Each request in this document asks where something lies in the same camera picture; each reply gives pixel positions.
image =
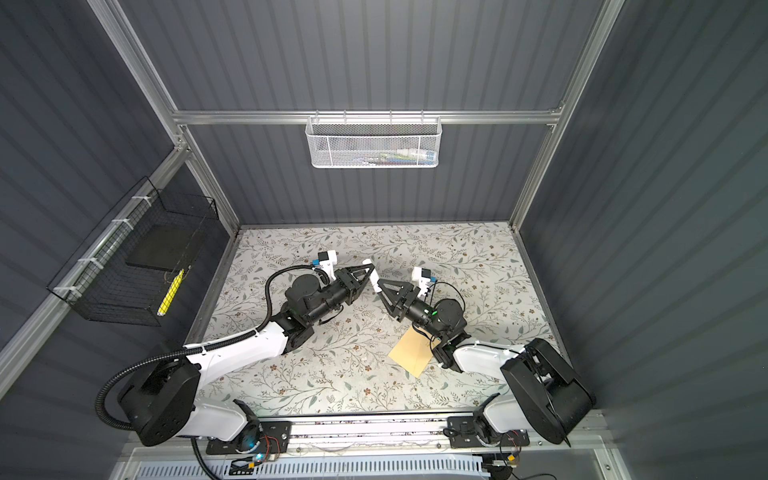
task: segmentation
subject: yellow marker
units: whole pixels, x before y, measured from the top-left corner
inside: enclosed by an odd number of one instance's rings
[[[181,280],[183,279],[184,269],[181,269],[179,274],[176,275],[176,278],[174,278],[174,281],[170,283],[168,293],[165,294],[165,298],[163,298],[163,302],[160,304],[160,308],[157,309],[157,316],[163,316],[168,313],[168,307],[170,307],[170,303],[174,301],[176,291],[179,290],[179,285],[181,285]]]

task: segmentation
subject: floral tablecloth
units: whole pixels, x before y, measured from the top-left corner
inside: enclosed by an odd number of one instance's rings
[[[414,266],[431,269],[461,290],[467,332],[479,339],[526,343],[541,337],[557,348],[506,223],[277,228],[241,235],[206,339],[261,322],[264,283],[272,272],[336,250],[337,268],[372,258],[382,278],[410,280]],[[274,309],[294,278],[287,273],[273,281]],[[446,296],[457,298],[450,287],[438,285],[435,301]],[[389,317],[367,287],[334,320],[315,325],[315,335],[301,348],[229,373],[201,394],[242,399],[257,415],[295,415],[476,406],[508,391],[496,379],[441,369],[434,359],[419,378],[412,377],[387,356],[408,328],[410,322]]]

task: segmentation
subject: gray wall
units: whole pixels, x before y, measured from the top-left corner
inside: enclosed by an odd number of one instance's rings
[[[600,5],[123,2],[182,110],[556,108]],[[192,127],[246,224],[506,219],[545,130],[446,126],[415,171],[317,170],[302,127]]]
[[[85,2],[0,2],[0,72],[5,345],[60,265],[172,145]],[[186,168],[167,188],[200,193]],[[108,476],[127,433],[101,424],[93,399],[155,344],[184,339],[228,236],[220,227],[208,240],[161,328],[64,318],[0,401],[0,477]]]
[[[544,125],[447,125],[440,165],[322,169],[301,126],[191,128],[240,221],[348,223],[506,220]]]
[[[523,225],[640,480],[765,477],[766,25],[766,2],[628,2]]]

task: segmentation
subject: white mesh basket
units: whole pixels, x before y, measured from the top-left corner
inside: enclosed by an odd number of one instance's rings
[[[312,165],[318,168],[437,167],[442,125],[306,122]]]

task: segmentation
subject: black mounting plate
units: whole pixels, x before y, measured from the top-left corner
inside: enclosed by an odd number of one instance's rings
[[[280,453],[288,451],[288,439],[290,439],[290,427],[291,422],[261,422],[261,428],[264,434],[277,439],[277,443],[280,445]],[[208,446],[205,448],[207,455],[239,455],[236,451],[237,442],[222,442],[219,439],[214,439],[208,442]],[[266,443],[264,449],[259,449],[254,453],[266,453]],[[277,453],[275,451],[275,443],[270,444],[270,455]]]
[[[480,442],[477,433],[475,433],[472,415],[448,417],[448,428],[458,432],[458,435],[449,436],[452,449],[471,449],[487,446]],[[531,444],[528,432],[525,430],[510,430],[508,434],[502,436],[502,447],[526,447]]]

